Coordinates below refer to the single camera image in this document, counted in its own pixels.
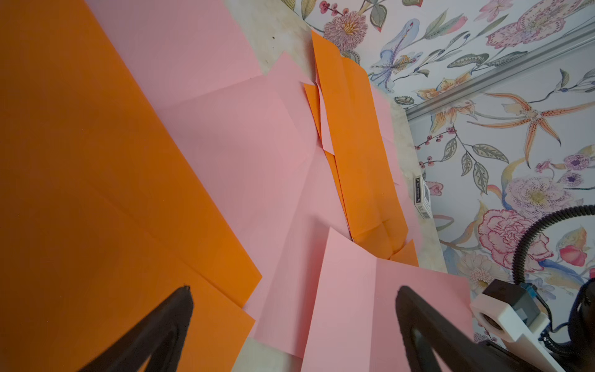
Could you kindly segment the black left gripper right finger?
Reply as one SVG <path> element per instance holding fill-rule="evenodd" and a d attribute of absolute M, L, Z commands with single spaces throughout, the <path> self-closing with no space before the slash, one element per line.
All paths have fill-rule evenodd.
<path fill-rule="evenodd" d="M 395 311 L 412 371 L 509 371 L 507 364 L 473 343 L 411 288 L 399 289 Z"/>

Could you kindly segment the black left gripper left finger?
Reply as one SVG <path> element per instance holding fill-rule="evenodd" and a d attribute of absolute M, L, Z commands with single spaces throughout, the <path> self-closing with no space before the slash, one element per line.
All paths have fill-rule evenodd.
<path fill-rule="evenodd" d="M 191 289 L 176 289 L 83 371 L 176 371 L 190 326 Z"/>

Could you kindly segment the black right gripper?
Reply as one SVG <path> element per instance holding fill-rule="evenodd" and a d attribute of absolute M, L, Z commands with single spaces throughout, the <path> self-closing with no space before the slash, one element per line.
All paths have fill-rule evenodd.
<path fill-rule="evenodd" d="M 537 306 L 548 315 L 551 325 L 542 333 L 539 340 L 562 366 L 562 371 L 593 371 L 594 280 L 589 280 L 580 288 L 571 307 L 568 320 L 558 326 L 553 325 L 553 313 L 544 298 L 537 293 L 536 287 L 528 283 L 519 286 L 533 290 Z M 540 371 L 509 353 L 501 339 L 499 342 L 489 339 L 480 344 L 495 353 L 496 357 L 515 371 Z"/>

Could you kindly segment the large pink paper sheet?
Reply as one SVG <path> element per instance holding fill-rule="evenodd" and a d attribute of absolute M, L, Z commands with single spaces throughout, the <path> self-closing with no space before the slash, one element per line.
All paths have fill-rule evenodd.
<path fill-rule="evenodd" d="M 262 276 L 252 338 L 303 357 L 330 230 L 348 225 L 305 92 L 286 54 L 268 74 L 158 111 Z"/>

